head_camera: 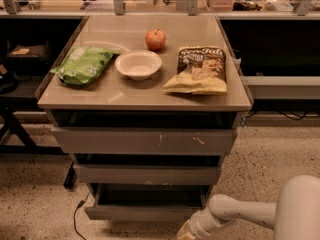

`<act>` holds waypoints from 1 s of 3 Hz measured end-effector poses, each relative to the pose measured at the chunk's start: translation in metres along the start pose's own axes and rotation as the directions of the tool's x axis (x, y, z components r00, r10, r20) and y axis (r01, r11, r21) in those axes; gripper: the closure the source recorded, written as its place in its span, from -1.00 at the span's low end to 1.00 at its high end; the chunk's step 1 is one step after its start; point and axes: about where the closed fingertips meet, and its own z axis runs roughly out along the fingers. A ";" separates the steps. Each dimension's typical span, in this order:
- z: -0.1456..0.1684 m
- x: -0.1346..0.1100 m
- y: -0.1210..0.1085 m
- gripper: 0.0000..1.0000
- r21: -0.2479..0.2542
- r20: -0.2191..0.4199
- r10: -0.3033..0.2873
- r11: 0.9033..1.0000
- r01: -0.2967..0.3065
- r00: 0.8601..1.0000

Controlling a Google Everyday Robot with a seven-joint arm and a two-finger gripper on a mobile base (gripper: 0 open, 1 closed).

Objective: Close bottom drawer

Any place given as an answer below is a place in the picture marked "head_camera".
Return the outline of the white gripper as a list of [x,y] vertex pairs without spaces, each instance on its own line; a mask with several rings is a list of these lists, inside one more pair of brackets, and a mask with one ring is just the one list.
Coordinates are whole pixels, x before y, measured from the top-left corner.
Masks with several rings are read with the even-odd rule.
[[177,240],[205,239],[216,229],[222,229],[234,222],[233,219],[220,219],[208,207],[194,213],[179,229]]

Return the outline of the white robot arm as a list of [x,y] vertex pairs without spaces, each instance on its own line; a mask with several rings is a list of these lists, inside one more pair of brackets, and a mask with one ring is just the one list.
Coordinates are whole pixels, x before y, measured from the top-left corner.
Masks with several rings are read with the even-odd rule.
[[184,223],[177,239],[204,240],[236,219],[271,229],[273,240],[320,240],[320,179],[309,175],[291,178],[275,203],[213,195],[203,210]]

